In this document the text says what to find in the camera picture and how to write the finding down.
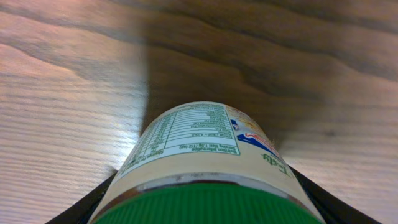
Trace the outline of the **green lid jar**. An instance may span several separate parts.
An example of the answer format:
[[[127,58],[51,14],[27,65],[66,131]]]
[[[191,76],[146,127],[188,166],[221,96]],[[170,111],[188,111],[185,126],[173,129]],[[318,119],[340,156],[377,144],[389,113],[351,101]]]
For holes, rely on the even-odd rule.
[[[221,103],[153,120],[90,223],[323,223],[258,124]]]

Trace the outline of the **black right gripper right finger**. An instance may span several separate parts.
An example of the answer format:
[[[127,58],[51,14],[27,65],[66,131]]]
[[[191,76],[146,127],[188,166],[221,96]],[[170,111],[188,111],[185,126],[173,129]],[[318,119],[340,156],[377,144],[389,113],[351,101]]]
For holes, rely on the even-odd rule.
[[[327,224],[381,224],[336,198],[293,167],[290,169]]]

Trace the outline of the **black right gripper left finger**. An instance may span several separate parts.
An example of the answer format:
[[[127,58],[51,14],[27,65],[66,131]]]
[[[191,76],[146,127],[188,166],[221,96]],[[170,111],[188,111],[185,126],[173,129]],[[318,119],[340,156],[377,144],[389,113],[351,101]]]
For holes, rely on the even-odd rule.
[[[115,178],[117,170],[89,194],[77,201],[70,208],[49,220],[46,224],[86,224],[103,199],[106,191]]]

